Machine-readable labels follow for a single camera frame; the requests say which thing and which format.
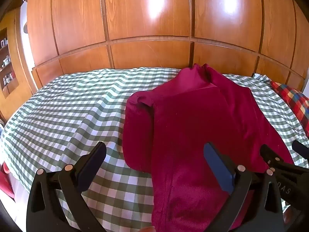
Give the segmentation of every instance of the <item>wall shelf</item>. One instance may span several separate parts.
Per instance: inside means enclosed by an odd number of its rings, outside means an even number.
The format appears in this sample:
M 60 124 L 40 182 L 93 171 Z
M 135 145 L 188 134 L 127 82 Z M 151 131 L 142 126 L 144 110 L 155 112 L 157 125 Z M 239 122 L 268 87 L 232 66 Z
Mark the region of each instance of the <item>wall shelf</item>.
M 6 38 L 8 41 L 7 37 L 7 29 L 3 29 L 0 31 L 0 41 Z M 10 56 L 10 51 L 9 51 L 9 45 L 5 45 L 0 49 L 0 65 L 3 64 L 3 60 L 6 59 L 7 56 Z M 9 83 L 5 83 L 5 76 L 9 77 L 9 74 L 12 74 L 13 79 Z M 0 68 L 0 86 L 2 89 L 2 93 L 5 98 L 9 96 L 17 87 L 19 83 L 17 81 L 17 78 L 15 78 L 15 72 L 13 69 L 13 64 L 12 62 L 8 63 L 5 67 Z
M 2 71 L 5 71 L 9 66 L 12 66 L 12 62 L 9 62 L 6 66 L 4 66 L 3 68 L 0 69 L 0 73 Z
M 8 44 L 3 46 L 2 48 L 0 48 L 0 52 L 4 51 L 5 49 L 9 50 L 9 45 Z

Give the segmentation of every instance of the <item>pillow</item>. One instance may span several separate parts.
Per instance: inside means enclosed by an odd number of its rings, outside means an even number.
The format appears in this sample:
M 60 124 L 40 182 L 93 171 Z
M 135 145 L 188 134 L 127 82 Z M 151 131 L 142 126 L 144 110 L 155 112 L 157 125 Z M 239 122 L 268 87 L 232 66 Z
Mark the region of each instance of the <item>pillow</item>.
M 287 85 L 270 82 L 273 90 L 287 103 L 309 137 L 309 98 Z

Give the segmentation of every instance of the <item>red fleece garment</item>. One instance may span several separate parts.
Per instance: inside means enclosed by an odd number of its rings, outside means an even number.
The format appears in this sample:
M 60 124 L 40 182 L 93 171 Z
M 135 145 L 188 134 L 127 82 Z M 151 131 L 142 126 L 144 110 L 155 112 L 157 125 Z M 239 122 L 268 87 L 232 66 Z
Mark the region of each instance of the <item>red fleece garment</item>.
M 169 82 L 128 99 L 123 153 L 129 167 L 152 175 L 152 224 L 158 232 L 202 232 L 226 201 L 228 194 L 203 156 L 207 142 L 254 172 L 268 168 L 260 157 L 263 144 L 293 163 L 251 90 L 207 65 L 183 69 Z

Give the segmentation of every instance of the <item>checkered bedspread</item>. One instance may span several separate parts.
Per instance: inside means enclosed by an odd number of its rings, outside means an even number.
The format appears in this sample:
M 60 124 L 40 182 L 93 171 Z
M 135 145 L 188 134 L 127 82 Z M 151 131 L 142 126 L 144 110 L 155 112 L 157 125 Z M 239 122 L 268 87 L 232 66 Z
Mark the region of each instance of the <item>checkered bedspread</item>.
M 102 141 L 107 156 L 89 190 L 82 193 L 87 205 L 108 231 L 137 231 L 149 226 L 151 177 L 125 164 L 121 147 L 124 110 L 133 93 L 151 90 L 178 72 L 165 68 L 103 69 L 56 78 L 29 99 L 4 129 L 1 151 L 11 172 L 30 191 L 39 168 L 60 170 Z M 298 139 L 309 145 L 309 140 L 293 112 L 268 85 L 269 79 L 258 74 L 254 78 L 226 77 L 251 89 L 295 164 L 308 167 L 307 161 L 291 150 L 291 142 Z M 70 224 L 77 227 L 61 192 L 59 198 Z

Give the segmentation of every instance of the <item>metal screw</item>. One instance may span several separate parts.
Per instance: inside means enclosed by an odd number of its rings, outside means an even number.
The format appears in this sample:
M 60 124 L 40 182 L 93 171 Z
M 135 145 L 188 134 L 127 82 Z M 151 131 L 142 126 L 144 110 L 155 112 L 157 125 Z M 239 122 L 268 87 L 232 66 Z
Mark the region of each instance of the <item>metal screw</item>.
M 42 173 L 44 173 L 44 169 L 43 168 L 40 168 L 39 170 L 37 170 L 37 174 L 38 175 L 41 175 Z
M 268 175 L 270 175 L 270 176 L 273 175 L 273 171 L 270 170 L 270 169 L 267 169 L 267 170 L 266 170 L 266 173 L 267 173 Z
M 241 172 L 244 172 L 246 168 L 243 165 L 238 165 L 237 169 Z
M 66 165 L 64 168 L 65 171 L 71 171 L 72 169 L 73 169 L 73 166 L 71 164 Z

